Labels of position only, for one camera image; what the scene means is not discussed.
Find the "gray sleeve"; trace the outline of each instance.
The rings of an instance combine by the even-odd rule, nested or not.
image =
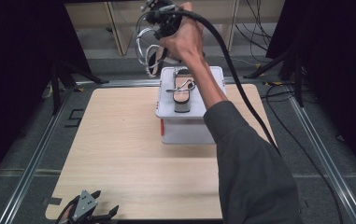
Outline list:
[[[290,170],[233,103],[213,105],[204,121],[217,144],[224,223],[301,223]]]

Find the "aluminum rail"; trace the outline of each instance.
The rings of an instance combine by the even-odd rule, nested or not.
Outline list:
[[[287,91],[293,91],[292,86],[285,85]],[[338,171],[337,167],[335,166],[335,162],[333,161],[332,157],[330,156],[328,150],[326,149],[325,145],[322,143],[320,136],[318,135],[317,131],[314,128],[311,120],[309,119],[306,111],[302,108],[294,98],[290,99],[293,109],[296,112],[297,117],[300,119],[304,129],[306,130],[306,134],[311,141],[312,146],[314,147],[315,151],[320,158],[320,161],[327,173],[330,177],[330,180],[335,187],[335,190],[338,196],[341,199],[344,207],[346,208],[349,217],[352,220],[352,223],[356,223],[356,199],[343,178],[343,176]]]
[[[56,125],[58,124],[59,119],[64,111],[64,106],[66,105],[67,100],[69,99],[70,95],[72,94],[73,89],[68,89],[65,92],[64,99],[61,103],[61,107],[58,112],[52,116],[49,125],[47,126],[46,131],[44,132],[43,136],[41,137],[40,142],[37,145],[36,151],[29,161],[28,166],[26,167],[25,171],[23,172],[20,182],[18,186],[15,188],[13,194],[11,195],[10,199],[8,200],[7,207],[0,218],[0,224],[9,224],[12,223],[15,215],[18,212],[18,209],[21,206],[23,198],[29,189],[30,184],[32,183],[33,177],[36,173],[36,168],[38,164],[41,162],[43,155],[47,149],[47,146],[50,142],[50,138],[55,130]]]

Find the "hand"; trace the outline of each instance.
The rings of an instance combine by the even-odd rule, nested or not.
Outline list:
[[[180,8],[192,11],[192,3],[184,3]],[[161,38],[160,45],[183,62],[190,61],[192,57],[203,57],[203,29],[201,23],[183,17],[178,31]]]

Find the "gray carpet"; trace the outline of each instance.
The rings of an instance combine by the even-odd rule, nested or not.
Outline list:
[[[236,58],[240,60],[252,60],[250,56]],[[210,65],[221,66],[227,77],[231,75],[222,57],[213,56],[207,59]],[[111,81],[150,79],[145,75],[143,67],[138,64],[136,59],[104,59],[89,60],[89,62],[93,73],[103,79]],[[255,71],[254,66],[246,63],[235,61],[235,65],[240,76]],[[269,86],[264,85],[264,83],[266,81],[278,80],[278,69],[279,67],[276,67],[266,73],[265,77],[254,80],[246,79],[244,82],[256,84],[259,93],[265,95]],[[86,80],[80,76],[75,76],[75,78],[77,81]],[[44,203],[53,192],[59,173],[64,166],[64,161],[78,130],[77,127],[66,127],[66,125],[72,125],[77,122],[76,120],[69,119],[72,110],[83,110],[74,112],[75,117],[82,117],[93,90],[94,88],[85,88],[83,91],[74,91],[72,93],[13,223],[52,223],[52,221],[45,218],[47,206]],[[344,143],[335,139],[338,130],[330,121],[327,114],[322,111],[321,105],[316,102],[316,98],[312,95],[310,89],[305,88],[305,90],[303,92],[305,109],[356,197],[356,158]],[[284,88],[277,87],[271,93],[281,91],[285,91]],[[295,115],[290,101],[287,100],[288,97],[290,97],[288,94],[282,94],[278,97],[270,98],[270,101],[272,101],[271,106],[276,110],[284,124],[306,148],[315,163],[321,168],[320,160]],[[289,165],[297,182],[304,222],[308,224],[338,223],[334,201],[325,183],[318,176],[302,149],[283,130],[265,101],[264,108],[281,154]],[[22,130],[22,136],[16,140],[0,165],[0,216],[2,216],[12,190],[14,190],[18,183],[22,170],[26,168],[29,160],[32,158],[36,146],[50,121],[51,111],[52,99],[47,98],[39,104],[38,110],[34,113],[26,128]],[[341,203],[340,209],[344,222],[350,223],[348,213]]]

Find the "white box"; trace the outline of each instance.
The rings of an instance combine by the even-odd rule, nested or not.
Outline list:
[[[160,89],[158,91],[158,102],[155,113],[163,121],[163,143],[181,145],[214,144],[213,138],[203,120],[206,108],[197,88],[190,92],[190,112],[175,112],[173,93],[166,92],[166,90],[175,88],[174,72],[176,69],[176,67],[165,67],[160,77]],[[219,87],[226,93],[221,68],[211,66],[210,71]]]

